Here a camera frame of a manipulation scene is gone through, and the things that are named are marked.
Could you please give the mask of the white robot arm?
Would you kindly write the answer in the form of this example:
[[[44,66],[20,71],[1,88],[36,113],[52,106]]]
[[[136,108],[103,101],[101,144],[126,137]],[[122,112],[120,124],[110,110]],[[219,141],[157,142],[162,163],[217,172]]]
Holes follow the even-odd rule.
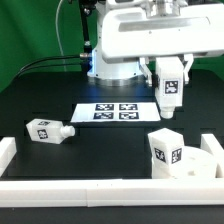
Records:
[[[121,84],[149,75],[158,57],[224,54],[224,3],[213,0],[103,0],[96,4],[91,78]]]

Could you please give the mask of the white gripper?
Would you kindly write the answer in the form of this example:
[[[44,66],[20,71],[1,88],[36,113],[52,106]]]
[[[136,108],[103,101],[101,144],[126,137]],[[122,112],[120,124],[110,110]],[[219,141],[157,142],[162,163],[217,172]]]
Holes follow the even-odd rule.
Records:
[[[224,4],[184,7],[175,17],[150,17],[140,7],[112,10],[102,23],[102,55],[106,60],[139,58],[139,69],[150,87],[157,76],[149,58],[183,56],[184,83],[196,57],[224,54]]]

